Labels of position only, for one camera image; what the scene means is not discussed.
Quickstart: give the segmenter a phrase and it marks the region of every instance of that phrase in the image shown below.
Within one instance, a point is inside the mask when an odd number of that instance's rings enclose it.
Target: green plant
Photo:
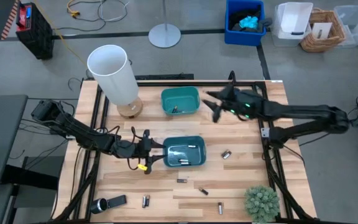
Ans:
[[[247,189],[245,206],[254,222],[272,221],[280,212],[277,193],[270,187],[256,186]]]

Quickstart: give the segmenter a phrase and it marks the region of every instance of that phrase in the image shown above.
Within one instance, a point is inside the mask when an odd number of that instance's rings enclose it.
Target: teal bowl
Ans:
[[[205,163],[206,151],[204,139],[200,136],[185,136],[166,138],[163,145],[164,164],[168,167],[188,167],[181,165],[179,160],[185,159],[190,166],[200,166]]]
[[[167,115],[193,114],[200,107],[200,96],[193,86],[168,88],[161,93],[161,105]]]

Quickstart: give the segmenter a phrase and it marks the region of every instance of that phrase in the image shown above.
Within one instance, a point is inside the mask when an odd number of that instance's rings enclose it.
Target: white paper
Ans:
[[[311,33],[317,39],[320,39],[320,40],[327,39],[329,31],[331,30],[331,26],[333,26],[332,22],[315,22],[313,24]]]

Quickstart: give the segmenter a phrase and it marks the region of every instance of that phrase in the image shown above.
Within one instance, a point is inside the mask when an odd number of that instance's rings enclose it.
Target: yellow tag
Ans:
[[[138,164],[137,167],[141,170],[146,171],[147,170],[147,166],[143,166],[142,164]]]

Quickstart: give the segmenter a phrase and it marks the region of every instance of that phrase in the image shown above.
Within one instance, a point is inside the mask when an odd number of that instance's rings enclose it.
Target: wooden table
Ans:
[[[269,100],[287,104],[282,82],[266,81]],[[90,125],[97,83],[83,82],[75,118]],[[116,106],[109,104],[106,121],[108,129],[120,125],[119,134],[123,139],[132,139],[131,126],[137,134],[150,129],[150,137],[162,143],[167,137],[200,135],[206,143],[207,160],[199,167],[173,169],[166,167],[163,160],[153,165],[150,175],[141,170],[130,170],[125,159],[102,154],[98,181],[94,198],[113,198],[127,195],[127,205],[110,209],[91,216],[92,222],[250,222],[250,216],[244,210],[244,192],[251,186],[269,186],[265,161],[262,157],[262,145],[257,120],[242,122],[231,113],[222,113],[218,124],[212,122],[212,111],[201,104],[196,114],[186,116],[166,116],[161,109],[160,94],[165,86],[140,87],[139,97],[144,109],[135,119],[119,116]],[[214,100],[205,91],[220,90],[222,86],[199,86],[201,99]],[[97,127],[101,119],[103,100],[99,107]],[[292,126],[291,119],[280,119],[276,126]],[[290,140],[286,145],[300,153],[298,142]],[[231,157],[221,158],[226,149],[232,151]],[[78,146],[76,142],[68,145],[58,193],[55,217],[70,201],[73,181],[73,167]],[[153,149],[153,154],[161,154],[161,149]],[[311,216],[316,216],[308,179],[302,161],[286,149],[281,149],[283,169],[289,191],[298,203]],[[74,192],[80,179],[84,150],[76,167]],[[132,160],[135,167],[137,160]],[[178,184],[176,179],[188,179],[186,184]],[[202,194],[198,187],[209,192]],[[142,208],[142,197],[150,195],[150,206]],[[85,203],[88,192],[84,194],[81,205],[81,217],[85,215]],[[223,215],[218,213],[218,202],[224,204]]]

